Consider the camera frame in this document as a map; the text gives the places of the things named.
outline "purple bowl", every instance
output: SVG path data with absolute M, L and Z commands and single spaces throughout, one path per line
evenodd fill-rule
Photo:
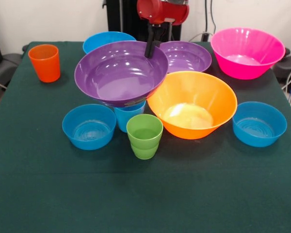
M 168 73 L 177 71 L 200 71 L 209 68 L 211 54 L 202 46 L 185 41 L 170 41 L 160 45 L 168 58 Z
M 146 43 L 114 42 L 85 55 L 74 78 L 86 95 L 113 107 L 138 104 L 150 96 L 164 80 L 168 60 L 159 48 L 145 57 Z

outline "orange bowl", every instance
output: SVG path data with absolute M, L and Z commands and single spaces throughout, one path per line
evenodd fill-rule
M 230 86 L 196 71 L 167 74 L 147 102 L 168 132 L 183 139 L 209 135 L 237 110 L 237 98 Z

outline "white wall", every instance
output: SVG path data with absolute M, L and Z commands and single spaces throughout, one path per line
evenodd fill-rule
M 205 30 L 204 1 L 190 0 L 189 4 L 191 12 L 183 24 L 182 40 L 189 40 Z M 228 27 L 257 28 L 278 37 L 291 49 L 291 0 L 213 0 L 212 8 L 217 30 Z M 208 30 L 212 32 L 208 15 Z
M 190 0 L 189 4 L 182 40 L 205 29 L 204 0 Z M 83 41 L 107 31 L 106 9 L 101 5 L 102 0 L 0 0 L 2 53 L 20 52 L 31 41 Z M 213 0 L 213 14 L 218 30 L 258 28 L 277 36 L 291 49 L 291 0 Z M 209 15 L 209 31 L 212 29 Z

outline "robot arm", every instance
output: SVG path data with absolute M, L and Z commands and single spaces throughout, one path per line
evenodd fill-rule
M 188 0 L 138 0 L 138 15 L 148 20 L 149 38 L 145 56 L 151 58 L 154 46 L 160 45 L 164 30 L 170 25 L 182 24 L 189 14 Z

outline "orange cup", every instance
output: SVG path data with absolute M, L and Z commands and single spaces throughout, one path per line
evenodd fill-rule
M 228 122 L 237 109 L 232 88 L 196 71 L 167 74 L 147 102 L 164 127 L 183 139 L 207 136 Z
M 28 52 L 33 68 L 39 79 L 51 83 L 60 77 L 58 48 L 54 45 L 38 45 Z

